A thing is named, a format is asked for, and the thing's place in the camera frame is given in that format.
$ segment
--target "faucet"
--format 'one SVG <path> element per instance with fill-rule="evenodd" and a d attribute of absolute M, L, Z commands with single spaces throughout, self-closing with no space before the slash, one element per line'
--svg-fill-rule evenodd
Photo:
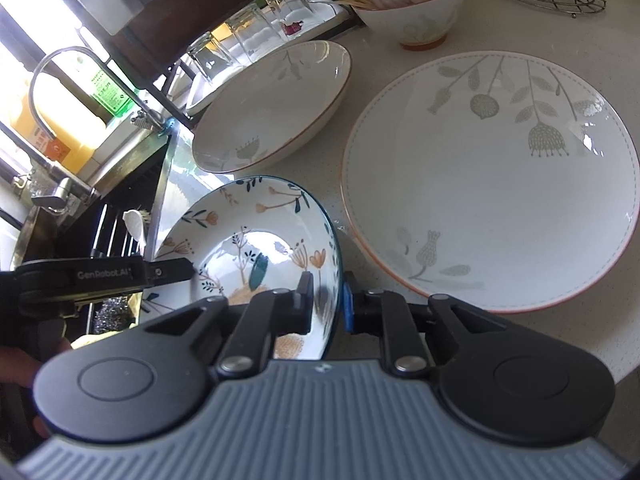
<path fill-rule="evenodd" d="M 116 83 L 116 85 L 133 100 L 133 102 L 135 102 L 135 104 L 140 107 L 145 121 L 159 131 L 164 130 L 165 122 L 162 121 L 160 114 L 155 110 L 152 110 L 142 99 L 140 99 L 140 97 L 138 97 L 131 88 L 129 88 L 116 74 L 113 73 L 113 70 L 111 70 L 93 50 L 85 46 L 66 46 L 64 48 L 59 48 L 42 58 L 33 70 L 33 77 L 31 78 L 31 83 L 29 85 L 28 102 L 31 115 L 33 115 L 36 124 L 46 132 L 51 139 L 55 139 L 56 134 L 36 108 L 33 91 L 35 88 L 36 78 L 42 72 L 47 63 L 61 52 L 67 52 L 70 50 L 81 52 L 93 59 L 100 69 L 103 70 L 103 72 L 110 77 L 112 81 Z M 31 201 L 33 202 L 33 205 L 53 209 L 63 209 L 66 206 L 69 194 L 78 197 L 85 203 L 89 203 L 92 199 L 99 196 L 98 192 L 94 188 L 84 183 L 58 161 L 50 160 L 43 153 L 40 153 L 28 140 L 16 132 L 11 126 L 0 121 L 0 130 L 2 130 L 4 134 L 7 135 L 7 137 L 9 137 L 18 147 L 24 150 L 32 161 L 39 164 L 52 180 L 58 183 L 52 193 L 42 196 L 32 196 Z"/>

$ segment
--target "plate rim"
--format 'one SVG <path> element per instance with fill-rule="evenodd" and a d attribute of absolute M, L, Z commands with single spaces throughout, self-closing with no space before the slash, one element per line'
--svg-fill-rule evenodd
<path fill-rule="evenodd" d="M 275 175 L 268 175 L 268 174 L 253 174 L 251 176 L 242 176 L 240 178 L 236 178 L 235 180 L 232 180 L 231 182 L 227 182 L 226 184 L 223 184 L 222 186 L 216 188 L 216 189 L 212 189 L 210 190 L 206 195 L 200 197 L 200 199 L 196 200 L 196 202 L 194 202 L 190 207 L 188 207 L 186 209 L 186 211 L 188 211 L 189 209 L 195 208 L 196 205 L 201 202 L 202 200 L 204 200 L 206 197 L 213 195 L 214 193 L 219 193 L 221 189 L 223 189 L 226 186 L 231 186 L 232 184 L 236 184 L 239 180 L 249 180 L 252 178 L 262 178 L 262 179 L 271 179 L 271 180 L 278 180 L 280 182 L 285 182 L 286 184 L 293 184 L 294 186 L 299 187 L 302 191 L 304 191 L 309 197 L 311 197 L 314 202 L 316 202 L 316 204 L 318 204 L 318 207 L 320 208 L 320 211 L 322 212 L 322 215 L 324 216 L 324 219 L 326 221 L 326 224 L 329 226 L 329 229 L 331 229 L 331 234 L 334 237 L 334 242 L 335 242 L 335 247 L 336 247 L 336 253 L 338 255 L 338 272 L 339 272 L 339 280 L 338 280 L 338 297 L 337 297 L 337 301 L 336 301 L 336 305 L 335 305 L 335 310 L 334 310 L 334 317 L 331 321 L 331 327 L 329 329 L 327 338 L 326 338 L 326 342 L 324 344 L 324 348 L 322 349 L 322 353 L 321 356 L 319 357 L 319 359 L 323 359 L 324 356 L 327 354 L 328 350 L 329 350 L 329 346 L 331 346 L 331 341 L 334 338 L 335 332 L 337 330 L 338 327 L 338 319 L 340 318 L 340 314 L 342 313 L 342 307 L 344 305 L 344 266 L 342 264 L 342 248 L 340 247 L 340 243 L 338 240 L 338 232 L 335 229 L 334 223 L 331 220 L 331 217 L 329 216 L 329 213 L 327 212 L 327 210 L 324 208 L 324 205 L 322 205 L 322 203 L 312 194 L 310 193 L 305 187 L 300 186 L 300 184 L 298 184 L 297 182 L 293 182 L 292 180 L 289 180 L 287 178 L 283 178 L 280 176 L 275 176 Z M 166 234 L 166 236 L 162 239 L 162 242 L 160 242 L 159 244 L 159 248 L 162 247 L 162 244 L 164 243 L 164 240 L 166 240 L 167 238 L 169 238 L 171 236 L 171 231 L 173 230 L 174 227 L 176 227 L 180 222 L 180 219 L 178 218 L 178 221 L 175 222 L 171 228 L 169 229 L 168 233 Z M 154 252 L 153 255 L 153 261 L 156 261 L 156 254 L 158 253 L 158 250 Z"/>
<path fill-rule="evenodd" d="M 631 134 L 629 133 L 628 128 L 626 127 L 626 124 L 624 123 L 624 121 L 622 120 L 622 118 L 620 117 L 620 115 L 618 114 L 618 112 L 616 111 L 616 109 L 611 105 L 611 103 L 601 94 L 601 92 L 594 87 L 591 83 L 589 83 L 588 81 L 584 80 L 583 78 L 581 78 L 579 75 L 577 75 L 575 72 L 573 72 L 572 70 L 565 68 L 564 66 L 558 65 L 557 63 L 554 63 L 553 61 L 549 61 L 548 59 L 545 59 L 543 57 L 540 56 L 533 56 L 531 54 L 525 54 L 523 52 L 517 52 L 514 50 L 472 50 L 469 52 L 457 52 L 455 54 L 449 54 L 448 56 L 441 56 L 438 57 L 436 59 L 432 59 L 428 62 L 422 63 L 418 66 L 413 67 L 410 70 L 407 70 L 406 72 L 401 73 L 398 77 L 394 78 L 392 81 L 390 81 L 388 84 L 386 84 L 375 96 L 372 97 L 372 99 L 367 103 L 367 105 L 364 107 L 364 109 L 361 111 L 361 113 L 358 115 L 358 117 L 356 118 L 356 120 L 353 122 L 353 124 L 351 125 L 351 128 L 349 130 L 349 135 L 347 136 L 347 140 L 343 145 L 342 148 L 342 160 L 340 162 L 340 169 L 339 169 L 339 181 L 340 181 L 340 196 L 342 197 L 342 205 L 344 207 L 345 213 L 346 213 L 346 217 L 347 220 L 349 222 L 349 225 L 351 227 L 351 230 L 355 236 L 355 240 L 357 241 L 357 245 L 361 248 L 364 249 L 364 252 L 367 256 L 369 256 L 370 258 L 372 258 L 375 263 L 382 269 L 384 270 L 389 276 L 391 276 L 393 279 L 396 280 L 396 282 L 400 283 L 401 285 L 406 286 L 408 289 L 416 292 L 417 294 L 420 294 L 421 296 L 428 298 L 431 294 L 437 294 L 436 292 L 432 292 L 432 291 L 428 291 L 426 288 L 421 289 L 418 288 L 417 286 L 415 286 L 413 283 L 409 282 L 408 280 L 402 278 L 401 276 L 399 276 L 393 269 L 390 268 L 390 266 L 388 266 L 387 264 L 385 264 L 379 256 L 377 256 L 377 254 L 375 253 L 375 251 L 373 250 L 372 247 L 370 247 L 369 243 L 366 241 L 366 238 L 362 235 L 362 233 L 360 232 L 359 228 L 356 225 L 356 222 L 354 222 L 353 220 L 353 212 L 350 210 L 350 206 L 348 205 L 348 200 L 347 200 L 347 194 L 345 192 L 345 188 L 346 188 L 346 183 L 345 183 L 345 175 L 346 175 L 346 165 L 347 165 L 347 148 L 350 145 L 351 139 L 354 136 L 354 132 L 356 129 L 356 126 L 358 126 L 358 124 L 360 124 L 361 120 L 364 118 L 364 116 L 377 104 L 377 102 L 382 98 L 382 96 L 393 86 L 395 86 L 396 84 L 398 84 L 400 82 L 400 80 L 404 79 L 404 78 L 408 78 L 412 75 L 414 75 L 417 72 L 420 72 L 421 70 L 424 70 L 428 65 L 432 65 L 432 64 L 436 64 L 436 63 L 442 63 L 444 62 L 444 60 L 447 59 L 457 59 L 461 56 L 482 56 L 482 55 L 487 55 L 487 56 L 500 56 L 500 55 L 507 55 L 507 54 L 517 54 L 518 56 L 523 56 L 525 58 L 529 58 L 529 59 L 536 59 L 536 60 L 542 60 L 545 63 L 549 64 L 550 66 L 553 67 L 557 67 L 562 69 L 563 71 L 569 72 L 571 73 L 575 78 L 578 79 L 579 82 L 584 83 L 585 85 L 587 85 L 589 88 L 592 88 L 593 90 L 595 90 L 597 92 L 597 94 L 603 99 L 603 101 L 607 104 L 607 106 L 609 107 L 610 111 L 612 112 L 614 118 L 616 120 L 618 120 L 620 122 L 620 124 L 622 125 L 622 127 L 624 128 L 624 133 L 626 133 L 626 136 L 628 137 L 628 140 L 631 143 L 631 146 L 633 147 L 633 150 L 630 150 L 630 153 L 632 155 L 632 164 L 635 163 L 635 167 L 636 168 L 640 168 L 640 160 L 638 159 L 638 150 L 636 149 L 636 145 L 634 143 L 633 137 L 631 136 Z M 632 220 L 631 223 L 632 224 L 630 226 L 630 228 L 626 231 L 625 237 L 621 240 L 620 245 L 618 247 L 618 250 L 616 250 L 616 252 L 614 252 L 614 254 L 612 254 L 612 256 L 610 257 L 609 261 L 606 262 L 603 267 L 594 274 L 594 278 L 592 280 L 589 281 L 589 283 L 579 286 L 578 288 L 576 288 L 575 290 L 572 290 L 569 294 L 564 294 L 562 295 L 560 298 L 554 299 L 550 302 L 547 303 L 543 303 L 543 304 L 534 304 L 532 306 L 526 306 L 525 308 L 484 308 L 484 310 L 488 311 L 488 312 L 492 312 L 494 314 L 525 314 L 527 312 L 535 312 L 538 310 L 545 310 L 547 308 L 551 308 L 553 306 L 556 306 L 560 303 L 564 303 L 565 301 L 569 301 L 573 298 L 575 298 L 576 296 L 578 296 L 579 294 L 585 292 L 586 290 L 588 290 L 589 288 L 591 288 L 592 286 L 596 285 L 600 280 L 602 280 L 608 273 L 609 271 L 616 265 L 616 263 L 620 260 L 620 258 L 622 257 L 622 255 L 625 253 L 626 249 L 628 248 L 630 242 L 631 242 L 631 238 L 633 237 L 634 233 L 636 232 L 636 228 L 638 227 L 638 220 L 639 220 L 639 216 L 640 216 L 640 186 L 636 187 L 636 197 L 635 197 L 635 204 L 634 204 L 634 211 L 633 211 L 633 216 L 632 216 Z"/>
<path fill-rule="evenodd" d="M 340 43 L 336 43 L 335 41 L 328 41 L 328 40 L 311 40 L 311 41 L 303 41 L 302 43 L 295 43 L 295 44 L 291 44 L 291 45 L 287 45 L 284 48 L 278 48 L 276 50 L 274 50 L 273 52 L 268 53 L 266 56 L 261 57 L 258 61 L 256 61 L 255 63 L 249 65 L 248 67 L 246 67 L 244 70 L 242 70 L 242 73 L 247 73 L 249 70 L 251 70 L 253 67 L 257 66 L 258 63 L 260 63 L 263 59 L 267 59 L 269 57 L 272 57 L 276 54 L 281 54 L 283 52 L 287 52 L 292 48 L 295 47 L 300 47 L 302 45 L 306 45 L 306 44 L 311 44 L 311 43 L 327 43 L 331 46 L 336 46 L 339 47 L 344 54 L 346 54 L 346 60 L 347 60 L 347 77 L 344 78 L 344 81 L 342 82 L 342 85 L 340 86 L 340 89 L 336 92 L 334 98 L 331 100 L 331 102 L 324 107 L 324 109 L 318 114 L 318 116 L 316 116 L 307 126 L 305 126 L 300 132 L 298 132 L 297 134 L 295 134 L 293 137 L 290 137 L 287 142 L 284 142 L 283 144 L 281 144 L 276 150 L 272 151 L 271 153 L 268 153 L 267 155 L 263 156 L 262 158 L 259 158 L 257 160 L 254 160 L 253 162 L 245 165 L 245 166 L 241 166 L 240 168 L 233 168 L 232 170 L 227 169 L 227 170 L 223 170 L 223 171 L 211 171 L 208 170 L 206 168 L 203 168 L 200 165 L 200 162 L 198 161 L 198 158 L 196 157 L 196 151 L 195 151 L 195 142 L 196 142 L 196 136 L 198 133 L 198 128 L 199 126 L 202 124 L 202 120 L 206 117 L 210 106 L 216 101 L 216 99 L 218 99 L 220 97 L 220 95 L 222 95 L 222 92 L 224 91 L 224 89 L 228 86 L 231 85 L 231 83 L 233 82 L 233 77 L 231 79 L 229 79 L 229 81 L 226 81 L 222 86 L 220 86 L 220 88 L 218 88 L 218 90 L 216 91 L 217 95 L 215 98 L 212 99 L 212 101 L 209 103 L 209 105 L 207 105 L 206 110 L 204 111 L 204 114 L 202 115 L 202 118 L 200 119 L 200 121 L 198 122 L 194 132 L 193 132 L 193 142 L 191 143 L 191 154 L 193 155 L 193 160 L 195 161 L 196 165 L 202 170 L 202 171 L 207 171 L 207 173 L 212 173 L 212 174 L 227 174 L 227 173 L 237 173 L 239 171 L 244 171 L 244 170 L 248 170 L 249 168 L 252 168 L 253 166 L 255 166 L 256 164 L 259 164 L 265 160 L 267 160 L 268 158 L 272 157 L 273 155 L 276 155 L 276 153 L 279 153 L 281 150 L 283 150 L 284 148 L 286 148 L 287 146 L 289 146 L 292 142 L 294 142 L 296 139 L 300 138 L 302 135 L 304 135 L 305 133 L 307 133 L 318 121 L 320 121 L 322 119 L 322 117 L 324 117 L 324 115 L 327 113 L 328 110 L 331 109 L 331 107 L 333 107 L 336 102 L 338 102 L 341 97 L 344 95 L 348 83 L 351 79 L 351 73 L 353 72 L 353 60 L 351 59 L 351 54 L 349 53 L 349 50 L 341 45 Z"/>

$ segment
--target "countertop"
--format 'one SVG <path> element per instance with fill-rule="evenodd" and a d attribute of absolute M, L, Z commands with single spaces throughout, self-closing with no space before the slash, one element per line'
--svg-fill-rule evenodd
<path fill-rule="evenodd" d="M 465 0 L 445 43 L 426 52 L 403 50 L 368 28 L 347 31 L 334 39 L 353 58 L 343 104 L 315 138 L 263 173 L 299 183 L 324 205 L 341 232 L 344 268 L 353 270 L 364 286 L 389 288 L 408 300 L 424 301 L 367 260 L 350 238 L 338 168 L 350 127 L 363 108 L 390 81 L 430 60 L 473 50 L 511 50 L 548 59 L 587 80 L 616 109 L 639 146 L 639 15 L 640 0 L 607 0 L 605 12 L 575 19 L 514 0 Z M 191 156 L 192 138 L 182 129 L 172 139 L 166 189 L 159 191 L 152 211 L 147 257 L 189 206 L 233 179 L 198 170 Z M 509 319 L 593 353 L 620 381 L 640 365 L 640 235 L 634 234 L 619 262 L 586 292 L 557 306 Z M 376 339 L 338 331 L 330 356 L 376 352 Z"/>

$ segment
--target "hand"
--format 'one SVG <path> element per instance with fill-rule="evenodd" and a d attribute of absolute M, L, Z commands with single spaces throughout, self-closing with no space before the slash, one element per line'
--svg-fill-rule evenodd
<path fill-rule="evenodd" d="M 56 353 L 71 350 L 71 343 L 67 339 L 62 339 L 56 349 Z M 36 361 L 27 352 L 19 348 L 0 346 L 0 383 L 15 383 L 23 388 L 33 387 L 33 380 L 36 373 L 42 366 L 40 361 Z M 49 437 L 44 422 L 39 416 L 33 419 L 33 428 L 42 438 Z"/>

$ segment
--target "large white plate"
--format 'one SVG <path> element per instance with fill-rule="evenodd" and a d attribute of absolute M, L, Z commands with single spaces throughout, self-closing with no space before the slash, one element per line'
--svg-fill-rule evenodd
<path fill-rule="evenodd" d="M 252 173 L 318 133 L 337 110 L 351 73 L 331 41 L 286 46 L 223 84 L 196 127 L 193 158 L 211 173 Z"/>
<path fill-rule="evenodd" d="M 638 157 L 588 83 L 512 52 L 400 76 L 354 125 L 342 194 L 392 276 L 495 312 L 567 300 L 600 279 L 638 220 Z"/>
<path fill-rule="evenodd" d="M 197 270 L 190 282 L 146 291 L 143 306 L 166 314 L 222 294 L 230 304 L 259 292 L 298 285 L 314 277 L 311 332 L 276 341 L 279 358 L 320 359 L 342 297 L 342 264 L 335 232 L 322 206 L 296 184 L 272 176 L 236 180 L 186 211 L 156 253 L 156 260 L 185 257 Z"/>

